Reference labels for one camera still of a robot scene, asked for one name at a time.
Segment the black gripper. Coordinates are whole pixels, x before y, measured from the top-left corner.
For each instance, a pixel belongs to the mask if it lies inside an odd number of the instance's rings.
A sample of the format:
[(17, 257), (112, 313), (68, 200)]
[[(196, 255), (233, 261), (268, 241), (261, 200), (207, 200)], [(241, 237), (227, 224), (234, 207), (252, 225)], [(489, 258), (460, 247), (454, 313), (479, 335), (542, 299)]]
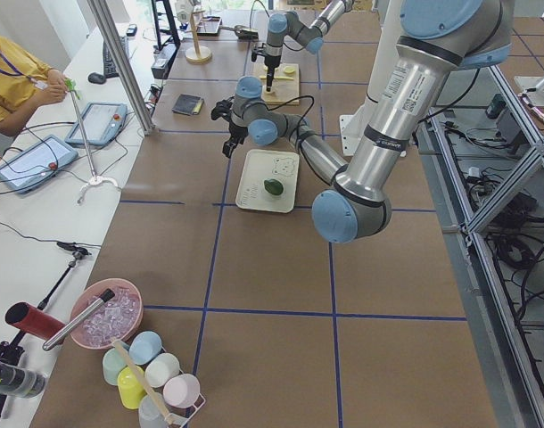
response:
[(264, 64), (267, 67), (267, 75), (266, 75), (266, 91), (268, 93), (271, 92), (272, 86), (274, 83), (274, 76), (276, 69), (279, 67), (281, 63), (281, 57), (277, 55), (266, 55), (264, 59)]
[(226, 157), (231, 157), (235, 150), (235, 145), (243, 144), (244, 139), (247, 137), (247, 127), (238, 125), (233, 118), (230, 118), (228, 122), (230, 141), (224, 142), (222, 152)]

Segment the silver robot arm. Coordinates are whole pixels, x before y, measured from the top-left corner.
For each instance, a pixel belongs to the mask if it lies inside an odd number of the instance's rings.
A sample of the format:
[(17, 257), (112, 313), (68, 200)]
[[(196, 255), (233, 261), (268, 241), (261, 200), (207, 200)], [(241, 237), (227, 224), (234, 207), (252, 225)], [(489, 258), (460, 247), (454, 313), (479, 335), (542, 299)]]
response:
[(384, 184), (412, 133), (453, 70), (503, 62), (510, 51), (511, 1), (405, 1), (398, 11), (398, 59), (351, 160), (344, 160), (301, 116), (272, 111), (262, 99), (269, 80), (244, 76), (213, 119), (225, 119), (230, 156), (246, 138), (268, 145), (289, 140), (327, 184), (312, 204), (318, 233), (348, 243), (383, 231), (392, 216)]
[(324, 36), (331, 27), (353, 8), (352, 0), (331, 1), (330, 4), (307, 26), (296, 11), (274, 13), (268, 20), (267, 40), (253, 49), (252, 59), (258, 55), (264, 58), (267, 67), (266, 91), (273, 86), (276, 69), (281, 64), (284, 39), (290, 37), (312, 54), (317, 54), (324, 44)]

